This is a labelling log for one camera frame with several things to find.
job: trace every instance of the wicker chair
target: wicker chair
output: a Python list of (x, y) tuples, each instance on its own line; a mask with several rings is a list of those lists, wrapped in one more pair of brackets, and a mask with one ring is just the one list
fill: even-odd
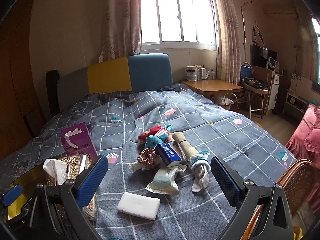
[[(316, 182), (316, 168), (309, 160), (299, 160), (277, 182), (284, 187), (291, 215), (294, 216), (309, 196)], [(241, 240), (248, 240), (250, 238), (262, 208), (262, 205), (259, 206), (253, 213)]]

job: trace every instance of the blue stuffed fish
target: blue stuffed fish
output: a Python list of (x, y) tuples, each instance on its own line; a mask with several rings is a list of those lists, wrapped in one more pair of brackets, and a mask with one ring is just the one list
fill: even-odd
[(160, 136), (154, 136), (154, 135), (149, 135), (146, 138), (146, 144), (144, 146), (145, 149), (147, 148), (155, 148), (158, 143), (163, 143), (164, 140), (168, 137), (166, 133), (161, 134)]

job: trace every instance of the wooden wardrobe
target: wooden wardrobe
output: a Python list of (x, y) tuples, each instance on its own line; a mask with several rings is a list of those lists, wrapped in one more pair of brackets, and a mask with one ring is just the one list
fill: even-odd
[(30, 66), (32, 4), (17, 0), (0, 25), (0, 160), (23, 148), (44, 125)]

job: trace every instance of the white soap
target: white soap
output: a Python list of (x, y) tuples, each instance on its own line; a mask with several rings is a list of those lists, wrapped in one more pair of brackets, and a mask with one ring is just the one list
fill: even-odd
[(160, 199), (158, 198), (125, 192), (120, 199), (117, 209), (129, 215), (155, 220), (159, 205)]

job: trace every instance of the purple box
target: purple box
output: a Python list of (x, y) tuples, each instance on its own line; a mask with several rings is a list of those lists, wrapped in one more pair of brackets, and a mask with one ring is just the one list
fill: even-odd
[(67, 155), (86, 154), (91, 161), (98, 156), (84, 122), (62, 129), (61, 142)]

